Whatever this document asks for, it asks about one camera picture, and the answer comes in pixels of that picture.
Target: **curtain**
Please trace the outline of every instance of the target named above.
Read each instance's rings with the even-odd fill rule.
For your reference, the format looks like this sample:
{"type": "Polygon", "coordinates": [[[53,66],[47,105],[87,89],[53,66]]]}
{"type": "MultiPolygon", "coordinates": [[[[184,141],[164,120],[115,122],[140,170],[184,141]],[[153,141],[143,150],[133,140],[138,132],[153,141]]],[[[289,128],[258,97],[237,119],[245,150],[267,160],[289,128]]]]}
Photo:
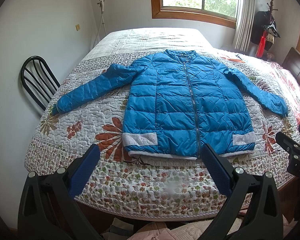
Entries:
{"type": "Polygon", "coordinates": [[[248,50],[255,7],[256,0],[239,0],[237,26],[233,41],[235,49],[248,50]]]}

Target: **black metal chair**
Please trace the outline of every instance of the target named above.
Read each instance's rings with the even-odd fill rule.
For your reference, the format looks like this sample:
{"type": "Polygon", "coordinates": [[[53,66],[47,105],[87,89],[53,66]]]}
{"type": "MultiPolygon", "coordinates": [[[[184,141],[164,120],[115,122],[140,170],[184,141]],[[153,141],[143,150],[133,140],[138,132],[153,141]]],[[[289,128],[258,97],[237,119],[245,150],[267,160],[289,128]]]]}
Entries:
{"type": "Polygon", "coordinates": [[[21,78],[22,86],[26,89],[26,91],[33,98],[33,100],[36,101],[36,103],[43,110],[46,109],[47,104],[45,103],[45,105],[46,105],[45,106],[42,102],[47,101],[47,103],[49,103],[52,96],[57,91],[57,87],[58,88],[60,87],[58,80],[56,79],[56,77],[54,76],[52,71],[50,70],[46,61],[42,57],[39,57],[39,56],[32,56],[24,62],[23,66],[21,68],[21,71],[20,71],[20,78],[21,78]],[[32,62],[36,74],[32,73],[31,69],[27,67],[27,65],[30,62],[32,62]],[[38,95],[38,93],[41,95],[41,97],[42,97],[41,99],[37,95],[34,94],[33,90],[29,87],[28,84],[32,87],[32,89],[35,89],[35,92],[37,95],[38,95]]]}

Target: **bed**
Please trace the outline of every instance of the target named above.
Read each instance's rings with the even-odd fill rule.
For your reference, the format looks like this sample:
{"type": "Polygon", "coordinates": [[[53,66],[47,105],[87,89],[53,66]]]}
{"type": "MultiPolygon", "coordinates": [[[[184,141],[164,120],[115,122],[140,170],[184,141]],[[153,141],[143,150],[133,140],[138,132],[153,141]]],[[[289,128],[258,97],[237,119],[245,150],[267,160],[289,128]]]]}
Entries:
{"type": "MultiPolygon", "coordinates": [[[[93,143],[101,159],[76,200],[114,215],[153,221],[198,220],[214,217],[226,197],[219,194],[200,159],[131,157],[122,147],[122,120],[129,86],[114,90],[67,114],[51,115],[65,93],[104,72],[111,63],[130,65],[142,56],[165,49],[196,50],[238,68],[259,88],[285,99],[289,116],[281,118],[248,94],[243,98],[257,135],[253,154],[228,154],[233,166],[261,175],[270,171],[277,187],[292,179],[286,172],[288,154],[276,144],[278,131],[300,143],[300,87],[277,63],[214,49],[198,30],[144,28],[110,33],[69,74],[55,93],[34,132],[25,167],[39,175],[67,167],[93,143]]],[[[247,195],[244,205],[249,204],[247,195]]]]}

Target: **wall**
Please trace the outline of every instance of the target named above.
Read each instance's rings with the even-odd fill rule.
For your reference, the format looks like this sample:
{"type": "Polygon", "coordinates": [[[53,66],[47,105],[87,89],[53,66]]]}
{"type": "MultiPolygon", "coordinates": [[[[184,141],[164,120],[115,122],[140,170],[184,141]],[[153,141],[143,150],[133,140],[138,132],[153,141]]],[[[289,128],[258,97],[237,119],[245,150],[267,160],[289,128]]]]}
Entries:
{"type": "MultiPolygon", "coordinates": [[[[98,0],[91,0],[97,26],[100,22],[98,0]]],[[[143,27],[184,27],[198,29],[215,48],[232,44],[235,30],[205,22],[152,19],[151,0],[105,0],[104,19],[107,33],[143,27]]]]}
{"type": "Polygon", "coordinates": [[[42,114],[20,87],[21,66],[42,56],[62,82],[95,28],[90,0],[6,0],[0,8],[0,215],[9,227],[17,228],[25,153],[42,114]]]}
{"type": "MultiPolygon", "coordinates": [[[[270,0],[256,0],[256,12],[267,11],[270,0]]],[[[274,19],[281,38],[269,50],[282,64],[291,47],[296,47],[300,36],[300,5],[296,0],[274,0],[274,19]]]]}
{"type": "MultiPolygon", "coordinates": [[[[100,21],[100,8],[98,0],[91,0],[97,26],[100,21]]],[[[256,0],[256,11],[268,10],[267,2],[270,0],[256,0]]],[[[300,6],[296,0],[274,0],[274,12],[278,32],[282,36],[272,47],[279,63],[285,59],[290,48],[296,46],[300,34],[300,6]]],[[[152,19],[151,0],[105,0],[104,19],[107,32],[142,27],[186,27],[198,29],[211,45],[217,49],[226,48],[232,44],[235,30],[204,22],[177,20],[177,19],[152,19]]]]}

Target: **metal bolt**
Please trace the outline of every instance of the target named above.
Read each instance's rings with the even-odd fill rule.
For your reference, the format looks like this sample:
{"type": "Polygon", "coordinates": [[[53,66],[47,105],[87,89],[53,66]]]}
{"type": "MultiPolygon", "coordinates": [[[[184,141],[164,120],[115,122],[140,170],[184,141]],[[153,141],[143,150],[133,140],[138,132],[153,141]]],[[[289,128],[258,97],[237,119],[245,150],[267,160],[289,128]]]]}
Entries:
{"type": "Polygon", "coordinates": [[[244,170],[241,167],[237,167],[237,168],[235,168],[235,172],[238,174],[242,174],[244,172],[244,170]]]}
{"type": "Polygon", "coordinates": [[[271,178],[272,178],[272,173],[269,172],[269,171],[267,171],[267,172],[266,172],[266,177],[268,177],[269,179],[271,179],[271,178]]]}
{"type": "Polygon", "coordinates": [[[29,178],[33,178],[34,176],[35,176],[35,172],[34,171],[29,172],[29,174],[28,174],[29,178]]]}
{"type": "Polygon", "coordinates": [[[62,173],[65,173],[66,172],[66,168],[65,167],[60,167],[57,169],[57,173],[58,174],[62,174],[62,173]]]}

